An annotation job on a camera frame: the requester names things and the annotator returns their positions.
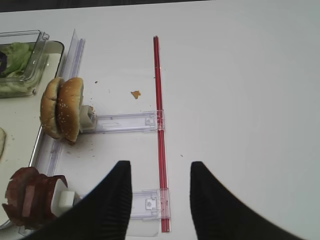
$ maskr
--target sesame seed bun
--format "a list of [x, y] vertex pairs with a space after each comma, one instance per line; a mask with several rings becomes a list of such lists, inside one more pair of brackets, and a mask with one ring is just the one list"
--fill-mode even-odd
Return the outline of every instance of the sesame seed bun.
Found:
[[80, 130], [80, 108], [82, 105], [84, 81], [74, 77], [60, 89], [57, 103], [57, 121], [63, 136], [75, 143]]
[[60, 89], [64, 84], [61, 77], [51, 80], [42, 95], [40, 105], [40, 121], [44, 132], [54, 139], [60, 139], [63, 134], [56, 119], [56, 106]]

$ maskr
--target tray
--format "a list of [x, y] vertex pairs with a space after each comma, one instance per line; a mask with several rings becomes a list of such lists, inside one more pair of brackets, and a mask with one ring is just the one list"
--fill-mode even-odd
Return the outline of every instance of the tray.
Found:
[[[38, 151], [40, 100], [48, 82], [60, 73], [63, 66], [64, 45], [49, 41], [46, 48], [47, 62], [38, 87], [33, 96], [0, 99], [0, 109], [6, 114], [0, 126], [6, 131], [5, 148], [0, 159], [0, 201], [5, 203], [8, 180], [22, 167], [28, 167]], [[0, 207], [0, 229], [8, 224], [8, 217]]]

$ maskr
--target white table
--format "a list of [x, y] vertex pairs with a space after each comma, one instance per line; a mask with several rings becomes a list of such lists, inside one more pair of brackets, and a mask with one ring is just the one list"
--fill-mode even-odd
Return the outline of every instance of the white table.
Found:
[[319, 11], [316, 0], [216, 0], [0, 13], [0, 22], [1, 32], [41, 29], [67, 48], [76, 28], [87, 40], [85, 98], [96, 96], [108, 113], [155, 109], [124, 100], [117, 80], [134, 88], [131, 75], [153, 76], [159, 36], [172, 232], [153, 239], [196, 239], [189, 174], [203, 161], [253, 210], [317, 240]]

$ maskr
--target food crumb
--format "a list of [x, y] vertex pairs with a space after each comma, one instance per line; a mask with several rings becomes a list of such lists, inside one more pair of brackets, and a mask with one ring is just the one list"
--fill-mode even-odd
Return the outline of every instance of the food crumb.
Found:
[[138, 99], [138, 97], [141, 96], [141, 93], [139, 90], [132, 91], [131, 94], [134, 96], [135, 99]]

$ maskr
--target plastic container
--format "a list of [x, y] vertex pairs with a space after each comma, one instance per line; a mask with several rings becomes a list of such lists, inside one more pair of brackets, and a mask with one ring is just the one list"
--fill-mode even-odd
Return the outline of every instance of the plastic container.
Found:
[[39, 30], [0, 33], [0, 98], [36, 94], [48, 40]]

